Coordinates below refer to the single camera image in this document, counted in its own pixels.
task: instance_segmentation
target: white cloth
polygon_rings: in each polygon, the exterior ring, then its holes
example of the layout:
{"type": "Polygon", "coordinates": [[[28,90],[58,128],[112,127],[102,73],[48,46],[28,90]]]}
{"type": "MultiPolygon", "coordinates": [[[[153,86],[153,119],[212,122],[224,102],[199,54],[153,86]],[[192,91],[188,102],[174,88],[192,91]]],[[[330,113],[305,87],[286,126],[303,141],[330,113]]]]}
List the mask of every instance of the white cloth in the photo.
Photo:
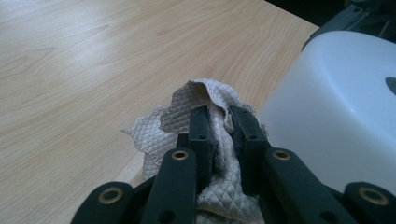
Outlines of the white cloth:
{"type": "Polygon", "coordinates": [[[232,87],[216,80],[190,80],[173,94],[169,107],[156,108],[126,131],[136,148],[146,153],[143,177],[149,179],[157,174],[164,153],[176,147],[177,135],[188,132],[190,112],[201,105],[209,108],[219,147],[211,183],[197,197],[197,223],[264,223],[258,199],[242,193],[241,170],[230,136],[233,124],[227,111],[230,105],[252,113],[253,108],[242,104],[232,87]]]}

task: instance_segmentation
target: white container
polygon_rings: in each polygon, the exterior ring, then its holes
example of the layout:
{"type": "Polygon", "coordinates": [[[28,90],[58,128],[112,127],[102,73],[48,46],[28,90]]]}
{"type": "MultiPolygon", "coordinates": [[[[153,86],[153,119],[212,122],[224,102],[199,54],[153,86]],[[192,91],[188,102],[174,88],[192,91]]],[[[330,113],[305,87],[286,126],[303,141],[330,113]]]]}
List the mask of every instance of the white container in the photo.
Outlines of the white container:
{"type": "Polygon", "coordinates": [[[396,45],[369,35],[314,38],[259,119],[273,146],[294,151],[323,184],[365,181],[396,195],[396,45]]]}

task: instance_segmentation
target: black object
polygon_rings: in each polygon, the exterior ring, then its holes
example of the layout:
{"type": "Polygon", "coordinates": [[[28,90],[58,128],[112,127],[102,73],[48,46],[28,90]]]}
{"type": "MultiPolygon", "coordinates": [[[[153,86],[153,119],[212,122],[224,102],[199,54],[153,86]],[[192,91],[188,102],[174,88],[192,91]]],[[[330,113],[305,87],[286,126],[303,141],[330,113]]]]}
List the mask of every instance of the black object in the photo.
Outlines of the black object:
{"type": "Polygon", "coordinates": [[[316,36],[330,31],[355,31],[396,43],[396,0],[352,0],[351,4],[316,30],[316,36]]]}
{"type": "MultiPolygon", "coordinates": [[[[231,106],[230,113],[242,189],[259,195],[266,223],[396,223],[396,198],[388,191],[362,182],[347,185],[344,194],[327,188],[293,152],[271,147],[250,112],[231,106]]],[[[206,106],[194,109],[194,127],[178,136],[177,148],[164,155],[157,176],[134,189],[104,184],[72,223],[194,223],[196,187],[207,187],[214,172],[217,143],[209,121],[206,106]]]]}

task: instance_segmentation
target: wooden table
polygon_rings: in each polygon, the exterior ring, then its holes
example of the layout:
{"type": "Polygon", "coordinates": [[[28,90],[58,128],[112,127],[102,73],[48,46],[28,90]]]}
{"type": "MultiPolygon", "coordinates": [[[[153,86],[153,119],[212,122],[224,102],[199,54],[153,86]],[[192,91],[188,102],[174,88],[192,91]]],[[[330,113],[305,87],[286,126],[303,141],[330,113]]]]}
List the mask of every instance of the wooden table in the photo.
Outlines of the wooden table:
{"type": "Polygon", "coordinates": [[[0,223],[68,223],[99,185],[139,184],[120,130],[191,78],[260,110],[316,29],[262,0],[2,1],[0,223]]]}

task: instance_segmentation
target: wood grain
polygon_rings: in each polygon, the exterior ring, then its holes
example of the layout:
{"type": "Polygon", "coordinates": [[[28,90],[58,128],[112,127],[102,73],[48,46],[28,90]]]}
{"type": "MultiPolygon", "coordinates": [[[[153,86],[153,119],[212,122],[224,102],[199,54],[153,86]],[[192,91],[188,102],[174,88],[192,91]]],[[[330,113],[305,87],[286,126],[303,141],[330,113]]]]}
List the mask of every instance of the wood grain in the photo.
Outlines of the wood grain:
{"type": "Polygon", "coordinates": [[[260,109],[316,26],[261,0],[0,2],[0,223],[68,223],[139,184],[120,130],[195,77],[260,109]]]}

